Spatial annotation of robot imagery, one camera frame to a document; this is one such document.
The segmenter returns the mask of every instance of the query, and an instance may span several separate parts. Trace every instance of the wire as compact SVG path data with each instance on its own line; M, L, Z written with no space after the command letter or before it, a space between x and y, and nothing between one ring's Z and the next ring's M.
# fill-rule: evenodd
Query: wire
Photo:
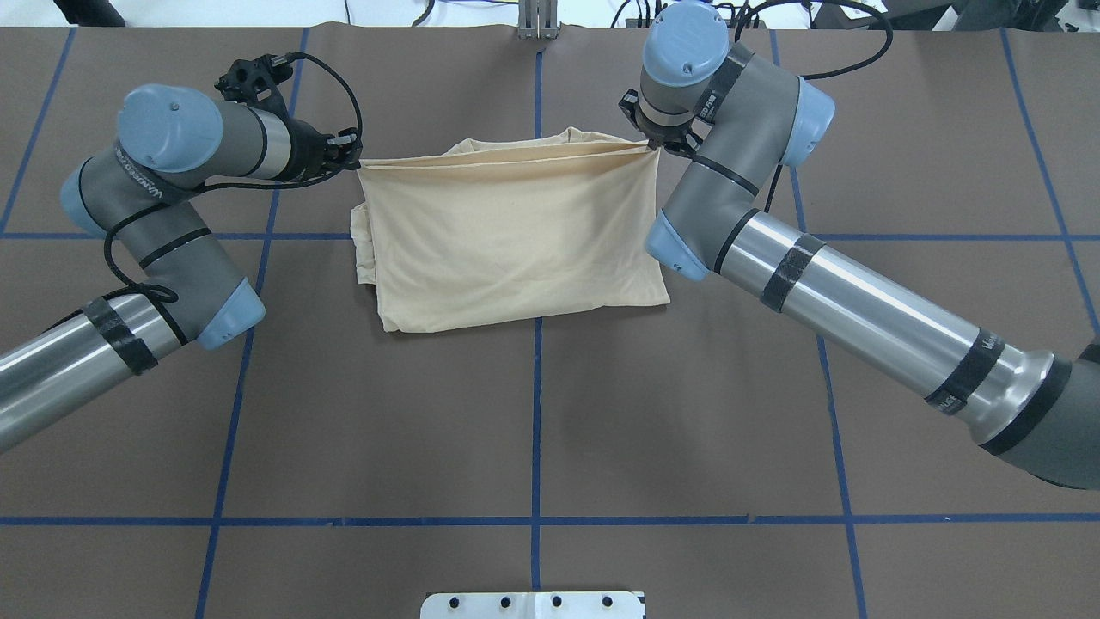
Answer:
M355 110L355 139L361 141L363 139L363 112L362 112L362 110L360 110L360 108L359 108L359 100L355 98L355 92L352 91L351 86L348 85L348 81L344 80L344 78L341 77L339 73L337 73L336 70L333 70L332 67L330 67L329 65L324 64L323 60L321 60L317 56L312 56L312 55L307 54L305 52L293 52L290 54L287 54L286 55L286 59L288 62L294 62L294 60L297 60L297 59L309 60L309 62L316 64L317 66L321 67L322 69L324 69L329 75L331 75L332 77L334 77L336 80L340 82L340 86L343 87L344 92L348 93L348 98L351 100L351 107ZM206 191L209 191L209 190L212 190L212 189L267 189L267 190L274 190L274 189L300 189L302 187L311 187L311 186L317 185L319 183L323 183L324 180L328 180L329 178L332 178L333 176L336 176L337 174L339 174L342 170L343 170L343 168L338 167L336 169L330 169L324 175L318 176L317 178L311 178L309 180L300 180L300 181L297 181L297 183L267 183L267 184L262 184L262 183L216 183L213 185L205 185L205 184L204 185L199 185L196 188L196 190L199 191L199 192L206 192Z
M172 206L173 205L163 201L154 203L153 206L143 208L138 212L134 212L133 214L122 219L121 221L112 225L110 230L107 231L107 235L103 236L103 259L107 262L107 267L110 268L111 273L120 281L122 281L123 286L105 294L103 299L110 300L112 298L117 298L119 296L123 296L127 294L140 294L144 296L145 298L148 299L150 302L153 303L154 307L156 307L157 312L161 314L161 318L164 319L164 322L167 323L168 329L172 330L172 333L176 336L176 340L179 341L179 345L185 346L188 342L187 335L184 334L184 330L180 329L179 323L177 323L176 320L172 317L172 314L166 312L164 309L165 302L175 302L179 300L179 294L177 294L176 290L169 288L168 286L163 286L161 284L138 283L133 280L130 277L130 275L127 275L124 272L122 272L122 268L120 268L118 263L114 262L114 253L113 253L114 236L117 236L119 232L122 231L123 228L143 217L148 217L154 212L164 210L165 208L169 208ZM61 321L57 321L56 323L51 325L48 329L46 329L46 331L50 331L56 328L57 325L61 325L62 323L65 323L67 321L75 319L76 317L79 317L80 313L82 312L84 312L82 308L77 309L77 311L73 312L68 317L65 317Z
M431 14L431 10L435 8L436 8L436 0L428 0L428 4L424 8L424 12L420 13L420 16L413 20L413 25L422 24L425 20L428 19L428 15Z
M844 68L838 68L836 70L827 70L825 73L813 73L810 75L803 75L802 77L804 79L825 79L826 77L836 77L838 75L844 75L846 73L851 73L856 69L864 68L865 66L881 58L882 55L886 54L887 51L890 48L890 45L893 44L893 26L890 25L890 20L888 20L887 16L883 15L881 12L879 12L877 9L868 7L866 4L861 4L859 2L856 2L855 0L815 0L815 1L820 1L823 4L836 4L838 7L857 9L864 11L865 13L870 14L872 18L878 20L879 23L882 24L882 30L886 31L887 33L887 40L882 43L882 47L880 47L878 52L876 52L871 57L865 60L858 62L854 65L848 65ZM802 0L768 0L762 4L750 7L748 11L745 12L745 15L737 21L737 30L736 32L734 32L734 41L737 41L741 37L741 30L744 30L745 26L748 25L749 20L756 16L757 20L759 21L760 11L763 11L766 9L771 9L772 7L779 7L781 4L795 4L801 2Z
M114 262L114 254L112 247L114 245L114 236L122 231L122 228L133 223L134 221L141 219L142 217L147 217L153 214L158 210L164 210L172 206L167 202L157 202L148 208L143 208L138 212L134 212L130 217L119 221L110 230L107 231L107 235L103 236L103 259L107 261L107 267L111 269L111 273L119 278L120 281L125 284L128 289L131 289L138 294L143 294L148 297L150 300L158 300L161 302L175 302L179 300L179 295L175 290L168 288L167 286L162 286L161 284L140 284L130 278L129 275L122 272L122 268Z
M626 5L629 4L629 3L630 3L630 0L623 0L623 3L619 4L619 10L615 11L615 16L612 18L612 25L609 25L607 27L615 27L615 24L618 23L619 15L623 14L623 9L626 9Z

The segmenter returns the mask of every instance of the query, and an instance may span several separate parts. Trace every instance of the silver metal tube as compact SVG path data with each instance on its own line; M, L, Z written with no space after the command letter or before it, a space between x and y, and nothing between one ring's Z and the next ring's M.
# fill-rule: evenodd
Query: silver metal tube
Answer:
M758 297L803 235L767 213L737 234L722 275ZM839 344L928 398L960 367L979 329L931 300L823 246L787 294L782 313ZM982 444L1015 419L1046 378L1049 352L1005 344L992 369L956 413Z
M144 296L109 302L157 360L179 349ZM132 376L82 314L0 357L0 454Z

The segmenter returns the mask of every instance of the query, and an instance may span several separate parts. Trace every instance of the brown table surface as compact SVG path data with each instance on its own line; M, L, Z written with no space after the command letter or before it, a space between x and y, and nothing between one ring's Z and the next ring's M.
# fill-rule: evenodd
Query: brown table surface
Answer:
M811 71L880 36L745 41ZM637 136L616 102L644 37L0 31L0 349L117 287L57 191L140 84L216 95L234 58L305 47L358 92L366 156ZM1098 60L1094 35L899 33L820 84L836 120L773 210L1020 349L1076 357L1100 290ZM296 114L346 126L334 82L300 70ZM683 168L662 158L659 200ZM383 333L352 267L361 197L345 174L197 200L267 318L0 457L0 616L415 618L429 592L531 588L641 590L653 618L1100 608L1100 494L987 455L724 279L666 273L668 307Z

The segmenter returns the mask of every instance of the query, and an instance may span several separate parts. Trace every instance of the folded fabric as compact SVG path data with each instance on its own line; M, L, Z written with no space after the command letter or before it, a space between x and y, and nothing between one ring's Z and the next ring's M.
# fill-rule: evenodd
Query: folded fabric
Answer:
M570 128L524 142L364 159L351 211L360 283L387 332L431 333L669 301L644 243L658 153Z

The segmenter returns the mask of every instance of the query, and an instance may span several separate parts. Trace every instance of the black velcro strap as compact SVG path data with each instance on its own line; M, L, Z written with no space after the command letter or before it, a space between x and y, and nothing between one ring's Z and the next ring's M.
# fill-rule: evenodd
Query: black velcro strap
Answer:
M145 266L148 266L150 264L160 259L162 256L164 256L164 254L170 253L184 246L185 244L194 241L195 239L202 237L209 233L211 233L210 228L199 228L198 230L191 230L190 232L187 232L186 234L154 248L148 253L148 255L139 259L138 265L144 268Z
M153 172L148 167L145 167L134 161L130 156L130 153L122 147L122 142L119 140L114 140L114 158L119 162L119 165L122 166L122 169L125 170L127 176L144 189L151 197L155 198L156 201L179 203L198 195L195 191L180 189L179 187L157 176L156 172Z
M978 330L978 338L975 339L970 350L955 366L947 380L932 393L924 401L933 409L945 416L954 416L966 407L966 401L974 395L974 390L986 380L990 371L997 365L1004 352L1004 341L997 334L986 330Z
M1081 362L1090 362L1092 364L1100 364L1100 344L1090 344L1085 347L1081 352L1081 356L1078 357Z
M756 185L754 185L751 181L749 181L748 178L741 176L740 174L734 172L733 169L726 167L725 165L722 165L721 163L718 163L718 162L716 162L716 161L714 161L712 158L707 158L707 157L705 157L705 156L696 153L696 154L692 155L691 159L694 161L695 163L704 166L704 167L710 167L714 172L717 172L718 174L722 174L723 176L725 176L726 178L729 178L734 183L737 183L746 191L752 194L752 197L756 197L756 195L760 192L760 188L757 187Z
M134 376L141 376L146 371L156 367L156 357L145 346L145 341L135 338L122 317L119 317L110 302L99 297L80 308L84 316L96 328L99 335L111 345L111 349L125 363Z
M802 272L806 269L810 261L823 246L825 243L813 234L799 236L799 240L794 241L794 246L789 248L787 255L779 262L776 272L768 279L768 285L763 286L763 291L760 292L760 302L773 309L776 313L782 312L787 295L802 278Z
M718 108L726 100L726 95L733 89L737 78L741 76L745 66L752 59L752 52L741 45L735 45L729 51L695 104L695 109L698 110L696 115L700 120L714 124L714 117L718 113Z

